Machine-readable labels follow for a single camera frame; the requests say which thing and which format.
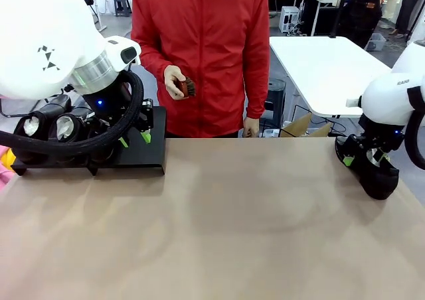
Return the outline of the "person's left hand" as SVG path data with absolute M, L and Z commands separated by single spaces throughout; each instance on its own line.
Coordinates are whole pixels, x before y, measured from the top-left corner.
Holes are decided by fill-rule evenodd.
M 259 136 L 260 120 L 246 117 L 243 122 L 243 138 L 254 138 Z

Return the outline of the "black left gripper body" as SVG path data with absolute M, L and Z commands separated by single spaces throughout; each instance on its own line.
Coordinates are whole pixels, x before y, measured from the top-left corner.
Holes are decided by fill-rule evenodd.
M 135 110 L 131 107 L 131 92 L 129 87 L 134 85 L 135 74 L 123 70 L 118 77 L 106 88 L 91 94 L 84 94 L 84 101 L 90 106 L 98 119 L 114 126 L 130 127 L 133 123 Z

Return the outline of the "person's right hand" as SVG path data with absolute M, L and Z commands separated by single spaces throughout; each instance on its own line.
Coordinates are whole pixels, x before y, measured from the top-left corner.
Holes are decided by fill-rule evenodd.
M 175 85 L 176 81 L 184 82 L 186 77 L 182 74 L 179 67 L 174 65 L 168 65 L 164 70 L 164 83 L 165 88 L 169 95 L 174 100 L 183 100 L 185 95 L 178 87 Z

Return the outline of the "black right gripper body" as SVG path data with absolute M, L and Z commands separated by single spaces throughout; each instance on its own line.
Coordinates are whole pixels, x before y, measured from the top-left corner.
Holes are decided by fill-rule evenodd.
M 403 125 L 376 123 L 363 114 L 359 119 L 363 128 L 361 139 L 367 149 L 396 151 L 404 141 Z

